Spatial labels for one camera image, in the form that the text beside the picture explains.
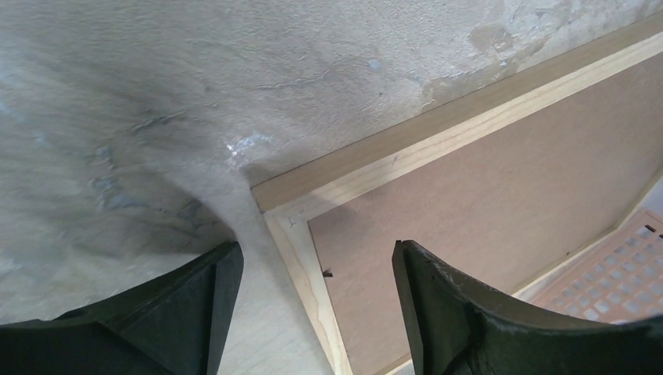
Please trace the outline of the orange plastic desk organizer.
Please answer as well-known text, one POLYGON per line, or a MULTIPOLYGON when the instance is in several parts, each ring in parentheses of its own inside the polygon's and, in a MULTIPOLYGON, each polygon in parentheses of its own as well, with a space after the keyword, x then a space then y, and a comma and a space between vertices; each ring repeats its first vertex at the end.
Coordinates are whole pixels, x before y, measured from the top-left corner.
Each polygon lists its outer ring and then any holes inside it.
POLYGON ((662 218, 643 211, 532 297, 533 305, 602 323, 662 314, 662 218))

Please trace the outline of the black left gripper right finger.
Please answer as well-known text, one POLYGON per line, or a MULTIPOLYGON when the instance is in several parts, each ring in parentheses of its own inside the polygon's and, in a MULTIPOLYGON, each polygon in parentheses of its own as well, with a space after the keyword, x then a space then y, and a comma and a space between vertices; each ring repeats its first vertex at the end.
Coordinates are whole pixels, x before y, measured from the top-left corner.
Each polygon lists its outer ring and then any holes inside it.
POLYGON ((659 374, 662 318, 621 325, 503 293, 398 241, 392 268, 417 374, 659 374))

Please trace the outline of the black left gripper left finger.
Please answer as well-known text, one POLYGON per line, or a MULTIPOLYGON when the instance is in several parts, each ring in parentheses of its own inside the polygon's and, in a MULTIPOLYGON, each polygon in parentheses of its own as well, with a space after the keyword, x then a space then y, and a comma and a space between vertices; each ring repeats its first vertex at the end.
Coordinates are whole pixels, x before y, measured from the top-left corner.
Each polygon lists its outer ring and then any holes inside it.
POLYGON ((242 279, 235 241, 53 320, 1 327, 4 374, 215 374, 242 279))

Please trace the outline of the light wooden picture frame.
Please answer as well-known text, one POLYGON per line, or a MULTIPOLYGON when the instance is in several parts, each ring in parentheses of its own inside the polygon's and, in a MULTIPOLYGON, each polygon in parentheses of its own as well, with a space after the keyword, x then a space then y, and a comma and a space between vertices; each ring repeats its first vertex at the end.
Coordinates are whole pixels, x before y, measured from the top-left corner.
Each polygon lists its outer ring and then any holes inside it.
POLYGON ((335 374, 351 364, 308 227, 313 218, 662 51, 655 13, 252 188, 335 374))

